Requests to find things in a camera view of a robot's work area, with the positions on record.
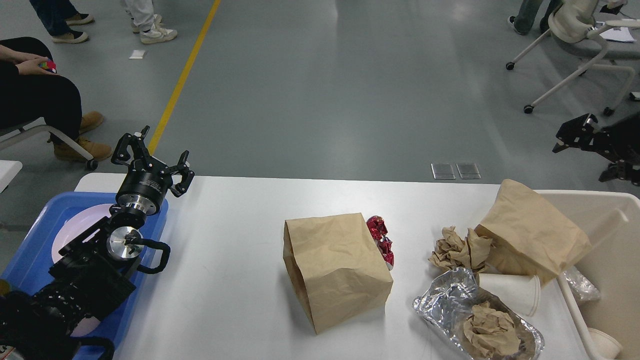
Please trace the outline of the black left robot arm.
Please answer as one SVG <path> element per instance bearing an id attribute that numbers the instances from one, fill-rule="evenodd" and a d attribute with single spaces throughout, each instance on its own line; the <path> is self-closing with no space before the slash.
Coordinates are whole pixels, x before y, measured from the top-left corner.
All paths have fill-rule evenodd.
<path id="1" fill-rule="evenodd" d="M 103 321 L 135 291 L 135 272 L 164 271 L 170 246 L 143 237 L 146 219 L 161 209 L 170 191 L 185 194 L 195 177 L 189 150 L 176 165 L 168 166 L 150 155 L 141 132 L 125 133 L 111 157 L 128 167 L 104 216 L 59 250 L 61 259 L 49 273 L 53 277 L 34 295 L 10 291 L 1 297 L 1 344 L 13 347 L 23 360 L 71 360 L 84 346 L 102 347 L 101 360 L 114 357 L 115 346 L 105 337 L 75 337 L 82 319 Z"/>

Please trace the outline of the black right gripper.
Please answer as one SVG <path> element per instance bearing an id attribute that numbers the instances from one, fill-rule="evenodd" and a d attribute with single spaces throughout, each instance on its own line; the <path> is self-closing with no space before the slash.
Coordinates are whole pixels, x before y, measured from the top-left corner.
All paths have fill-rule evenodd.
<path id="1" fill-rule="evenodd" d="M 600 150 L 593 144 L 598 132 L 598 145 L 602 145 Z M 559 153 L 567 148 L 578 148 L 582 151 L 599 153 L 611 161 L 599 175 L 599 182 L 605 183 L 617 179 L 640 186 L 640 169 L 634 168 L 640 164 L 639 112 L 602 128 L 598 125 L 598 118 L 588 112 L 565 121 L 560 126 L 556 138 L 557 143 L 551 150 L 553 153 Z"/>

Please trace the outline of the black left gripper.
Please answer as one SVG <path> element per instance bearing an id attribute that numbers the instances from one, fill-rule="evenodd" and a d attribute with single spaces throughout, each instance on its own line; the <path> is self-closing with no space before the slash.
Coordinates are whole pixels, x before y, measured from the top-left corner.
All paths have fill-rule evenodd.
<path id="1" fill-rule="evenodd" d="M 125 133 L 116 144 L 110 162 L 127 167 L 125 179 L 116 193 L 116 204 L 154 215 L 161 209 L 168 190 L 175 198 L 188 191 L 195 172 L 188 162 L 190 151 L 185 150 L 176 165 L 163 169 L 163 176 L 153 173 L 157 168 L 145 144 L 149 130 L 150 126 L 146 125 L 140 132 Z M 180 176 L 179 182 L 173 180 L 176 175 Z"/>

